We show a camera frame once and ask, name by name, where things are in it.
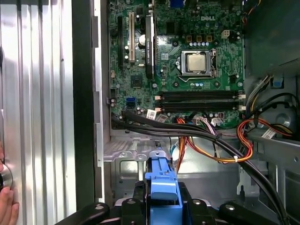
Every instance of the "blue plastic latch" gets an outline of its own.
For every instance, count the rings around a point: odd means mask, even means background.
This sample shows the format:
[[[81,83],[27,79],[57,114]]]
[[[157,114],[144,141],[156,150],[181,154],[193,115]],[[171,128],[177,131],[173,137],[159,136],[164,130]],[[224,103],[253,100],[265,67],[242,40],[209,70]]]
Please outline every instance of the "blue plastic latch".
[[[151,158],[152,172],[145,174],[151,180],[150,197],[154,200],[171,200],[152,205],[150,201],[150,225],[182,225],[183,204],[176,173],[166,158]]]
[[[151,199],[174,201],[178,199],[177,177],[166,158],[152,158],[152,172],[147,172],[145,178],[151,180]]]

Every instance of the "white connector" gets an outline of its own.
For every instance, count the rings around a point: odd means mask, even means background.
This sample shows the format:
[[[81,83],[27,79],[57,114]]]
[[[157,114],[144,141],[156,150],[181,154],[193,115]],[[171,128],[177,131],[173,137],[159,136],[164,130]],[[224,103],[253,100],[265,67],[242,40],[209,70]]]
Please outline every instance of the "white connector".
[[[230,36],[230,30],[224,30],[221,33],[221,38],[222,39],[227,39]]]

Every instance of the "human hand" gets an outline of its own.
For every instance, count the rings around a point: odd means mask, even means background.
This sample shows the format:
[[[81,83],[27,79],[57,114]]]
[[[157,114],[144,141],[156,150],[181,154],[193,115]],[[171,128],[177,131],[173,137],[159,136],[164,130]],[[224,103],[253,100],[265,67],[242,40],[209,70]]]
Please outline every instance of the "human hand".
[[[16,225],[19,203],[14,203],[14,192],[5,187],[0,192],[0,225]]]
[[[3,170],[2,160],[4,160],[4,150],[0,142],[0,172]]]

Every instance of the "black ram slot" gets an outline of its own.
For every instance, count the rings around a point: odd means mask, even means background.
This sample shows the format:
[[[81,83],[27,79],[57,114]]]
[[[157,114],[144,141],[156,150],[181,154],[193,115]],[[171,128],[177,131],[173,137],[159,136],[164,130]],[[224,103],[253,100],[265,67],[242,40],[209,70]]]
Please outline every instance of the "black ram slot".
[[[219,112],[238,110],[236,102],[213,102],[213,103],[163,103],[161,110],[164,113],[181,112]]]
[[[123,18],[118,16],[118,66],[123,69]]]
[[[164,101],[187,101],[187,100],[234,100],[239,92],[230,90],[220,91],[167,91],[160,94]]]

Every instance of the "pcie slot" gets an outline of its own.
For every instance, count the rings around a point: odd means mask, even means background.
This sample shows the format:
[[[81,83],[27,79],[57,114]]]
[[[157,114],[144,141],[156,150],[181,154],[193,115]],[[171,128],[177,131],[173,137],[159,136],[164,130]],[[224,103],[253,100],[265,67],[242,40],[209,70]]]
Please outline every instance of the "pcie slot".
[[[239,110],[237,102],[205,102],[205,103],[163,103],[155,108],[157,112],[181,113],[181,112],[219,112]]]
[[[123,18],[118,16],[118,66],[123,69]]]
[[[187,100],[235,100],[243,99],[239,91],[167,91],[161,92],[159,96],[155,96],[155,100],[163,101],[187,101]]]
[[[135,13],[129,12],[129,62],[135,62]]]

